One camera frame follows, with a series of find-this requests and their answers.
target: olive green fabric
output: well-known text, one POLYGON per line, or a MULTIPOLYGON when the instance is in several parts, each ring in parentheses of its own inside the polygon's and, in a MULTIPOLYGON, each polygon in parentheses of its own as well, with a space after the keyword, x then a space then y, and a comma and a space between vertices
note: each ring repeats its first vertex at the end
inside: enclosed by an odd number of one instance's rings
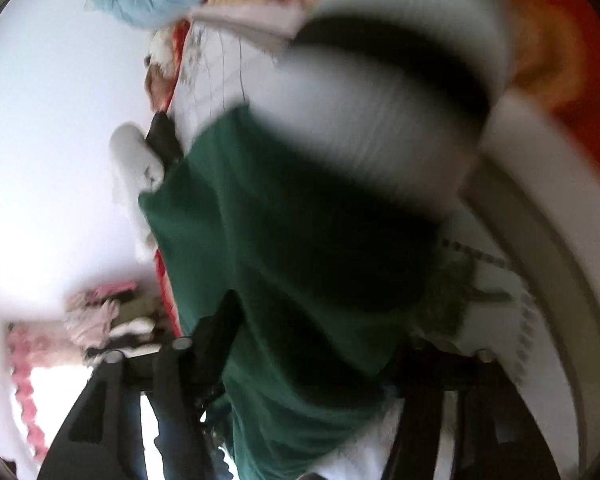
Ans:
POLYGON ((241 480, 294 479, 365 424, 404 335, 436 225, 296 153, 246 106, 140 198, 185 332, 235 289, 224 383, 241 480))

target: ceiling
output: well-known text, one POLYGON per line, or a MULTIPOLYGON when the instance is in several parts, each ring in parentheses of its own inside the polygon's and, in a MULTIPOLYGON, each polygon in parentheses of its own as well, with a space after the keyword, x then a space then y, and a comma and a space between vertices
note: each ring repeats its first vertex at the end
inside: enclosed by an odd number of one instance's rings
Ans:
POLYGON ((137 278, 110 199, 117 125, 148 127, 149 34, 86 0, 11 0, 0 14, 0 317, 55 317, 90 285, 137 278))

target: black strap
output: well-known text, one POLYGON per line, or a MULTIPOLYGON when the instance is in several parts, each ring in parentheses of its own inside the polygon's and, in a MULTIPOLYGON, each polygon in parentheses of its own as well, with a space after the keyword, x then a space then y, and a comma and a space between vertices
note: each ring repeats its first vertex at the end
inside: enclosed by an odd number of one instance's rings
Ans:
POLYGON ((164 171, 184 158, 184 152, 176 137, 176 128, 173 120, 164 112, 158 112, 151 121, 146 143, 158 156, 164 171))
POLYGON ((300 46, 346 50, 398 68, 480 123, 491 109, 486 89, 459 57, 395 23, 361 16, 318 17, 298 32, 290 47, 300 46))
POLYGON ((432 480, 442 428, 442 388, 410 388, 381 480, 432 480))

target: metal bolt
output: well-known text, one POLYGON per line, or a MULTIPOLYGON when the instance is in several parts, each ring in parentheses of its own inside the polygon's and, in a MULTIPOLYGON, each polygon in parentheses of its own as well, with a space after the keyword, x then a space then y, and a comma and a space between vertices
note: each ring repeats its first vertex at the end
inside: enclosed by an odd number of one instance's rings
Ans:
POLYGON ((104 362, 109 363, 110 365, 119 363, 124 358, 125 355, 120 350, 112 350, 104 354, 104 362))
POLYGON ((171 348, 183 351, 191 348, 191 345, 193 345, 193 341, 189 337, 179 337, 173 340, 171 348))

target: white fabric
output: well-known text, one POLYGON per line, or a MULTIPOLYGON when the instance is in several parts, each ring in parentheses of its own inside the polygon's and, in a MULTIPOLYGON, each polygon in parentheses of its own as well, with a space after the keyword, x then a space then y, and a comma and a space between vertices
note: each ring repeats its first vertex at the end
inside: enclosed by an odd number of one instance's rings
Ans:
POLYGON ((274 62, 273 55, 234 32, 194 22, 170 108, 185 153, 205 126, 250 98, 274 62))
POLYGON ((138 205, 142 192, 155 191, 164 180, 164 168, 149 149, 140 129, 131 123, 122 124, 111 136, 109 155, 113 177, 113 202, 122 207, 131 224, 140 262, 153 259, 157 243, 138 205))
POLYGON ((150 334, 155 327, 155 321, 148 317, 136 317, 128 323, 119 324, 109 331, 109 339, 114 339, 125 334, 142 335, 150 334))
POLYGON ((241 4, 230 6, 194 7, 189 18, 193 23, 204 20, 246 25, 256 30, 264 30, 284 38, 293 38, 300 29, 306 13, 300 6, 281 5, 275 2, 266 4, 241 4))
POLYGON ((379 480, 389 460, 403 406, 403 399, 388 402, 374 420, 338 449, 317 460, 309 471, 327 480, 379 480))
POLYGON ((175 76, 173 59, 173 27, 158 30, 149 44, 149 64, 156 64, 165 77, 175 76))

